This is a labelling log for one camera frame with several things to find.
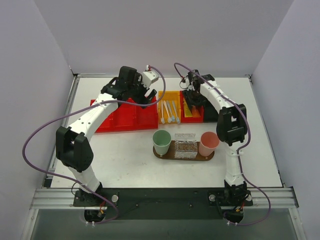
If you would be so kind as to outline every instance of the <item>red tray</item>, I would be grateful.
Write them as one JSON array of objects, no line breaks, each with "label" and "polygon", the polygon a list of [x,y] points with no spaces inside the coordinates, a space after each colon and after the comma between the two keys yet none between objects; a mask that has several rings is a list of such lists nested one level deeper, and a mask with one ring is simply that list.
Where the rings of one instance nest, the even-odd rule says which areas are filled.
[{"label": "red tray", "polygon": [[182,91],[180,91],[180,104],[181,104],[181,119],[180,122],[183,124],[198,124],[204,122],[204,115],[205,110],[204,107],[198,107],[198,111],[200,114],[200,117],[185,117],[185,110],[184,110],[184,95]]},{"label": "red tray", "polygon": [[142,109],[140,106],[122,104],[98,127],[96,133],[122,132],[158,128],[157,104]]}]

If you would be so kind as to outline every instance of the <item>clear plastic box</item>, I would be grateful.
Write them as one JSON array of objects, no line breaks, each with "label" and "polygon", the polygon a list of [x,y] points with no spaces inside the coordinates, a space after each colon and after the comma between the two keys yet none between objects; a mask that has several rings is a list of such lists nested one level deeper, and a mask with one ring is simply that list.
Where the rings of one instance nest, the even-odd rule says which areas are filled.
[{"label": "clear plastic box", "polygon": [[198,146],[195,133],[174,134],[174,158],[195,159],[198,154]]}]

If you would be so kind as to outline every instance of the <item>wooden base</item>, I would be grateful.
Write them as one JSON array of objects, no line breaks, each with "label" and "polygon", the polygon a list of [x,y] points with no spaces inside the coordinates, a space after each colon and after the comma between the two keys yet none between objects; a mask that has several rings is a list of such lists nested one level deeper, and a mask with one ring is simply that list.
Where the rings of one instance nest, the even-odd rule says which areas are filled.
[{"label": "wooden base", "polygon": [[168,152],[163,155],[160,156],[158,153],[156,153],[155,147],[153,147],[153,154],[158,158],[158,159],[167,159],[167,160],[185,160],[185,161],[200,161],[200,162],[205,162],[205,161],[209,161],[210,159],[212,159],[215,155],[215,151],[213,151],[213,153],[211,153],[209,156],[201,156],[198,152],[198,154],[195,156],[195,158],[175,158],[175,141],[171,141],[170,146],[169,146],[169,150]]}]

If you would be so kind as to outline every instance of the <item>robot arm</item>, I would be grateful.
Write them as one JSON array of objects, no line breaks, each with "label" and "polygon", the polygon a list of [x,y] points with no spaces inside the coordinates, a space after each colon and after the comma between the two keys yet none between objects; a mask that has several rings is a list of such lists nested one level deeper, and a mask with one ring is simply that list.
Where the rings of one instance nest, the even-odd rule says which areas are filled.
[{"label": "robot arm", "polygon": [[[214,87],[217,87],[217,83],[214,80],[210,80]],[[219,92],[228,98],[225,93],[217,88]],[[244,184],[245,180],[242,176],[238,155],[237,146],[234,142],[243,143],[247,129],[245,124],[241,124],[241,116],[235,107],[228,101],[224,100],[221,95],[214,90],[213,87],[207,83],[200,85],[200,93],[214,106],[219,113],[216,132],[219,139],[224,144],[225,160],[226,160],[226,174],[225,181],[229,186],[239,186]],[[246,108],[243,104],[239,105],[240,109],[246,114]]]},{"label": "robot arm", "polygon": [[[215,79],[210,74],[202,76],[212,87],[194,72],[188,73],[187,80],[182,79],[182,81],[186,81],[188,86],[187,90],[183,91],[183,95],[189,108],[192,106],[204,106],[209,102],[218,112],[216,133],[220,141],[224,142],[223,146],[226,158],[224,186],[226,199],[231,205],[237,206],[247,195],[247,184],[240,169],[237,149],[239,148],[239,143],[244,142],[248,129],[236,107],[222,98],[223,96],[229,99],[218,87]],[[247,117],[245,105],[238,104],[238,107],[244,116]]]},{"label": "robot arm", "polygon": [[145,94],[159,76],[154,71],[148,71],[148,66],[146,70],[140,74],[134,68],[121,67],[119,77],[102,88],[94,102],[99,104],[97,107],[88,110],[67,128],[61,126],[56,131],[56,157],[92,191],[96,192],[102,185],[91,167],[94,154],[89,142],[102,122],[120,105],[117,102],[103,102],[132,98],[138,104],[150,103],[157,92],[152,90],[148,97]]}]

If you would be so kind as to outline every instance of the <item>yellow tray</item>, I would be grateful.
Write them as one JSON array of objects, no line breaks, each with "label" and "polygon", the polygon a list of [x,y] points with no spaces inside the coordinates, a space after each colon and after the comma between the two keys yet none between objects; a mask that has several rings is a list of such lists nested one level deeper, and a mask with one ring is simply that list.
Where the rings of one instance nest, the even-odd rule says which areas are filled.
[{"label": "yellow tray", "polygon": [[[160,96],[162,95],[163,91],[159,91],[159,95],[158,97],[160,98]],[[180,91],[165,91],[165,94],[163,96],[163,98],[161,99],[161,101],[166,101],[166,103],[170,103],[170,107],[171,107],[171,111],[172,111],[172,114],[175,118],[175,121],[174,122],[171,122],[170,124],[176,124],[177,123],[177,116],[176,116],[176,113],[178,114],[178,117],[181,121],[181,105],[180,105]],[[161,101],[158,102],[158,122],[160,124],[162,124],[161,122],[161,117],[162,117],[162,113],[161,113]],[[175,109],[174,109],[174,106],[172,104],[172,101],[174,101],[175,103],[175,108],[176,108],[176,113],[175,113]],[[168,114],[167,114],[167,111],[166,111],[166,108],[165,106],[163,106],[163,117],[164,117],[164,122],[166,124],[168,124]]]}]

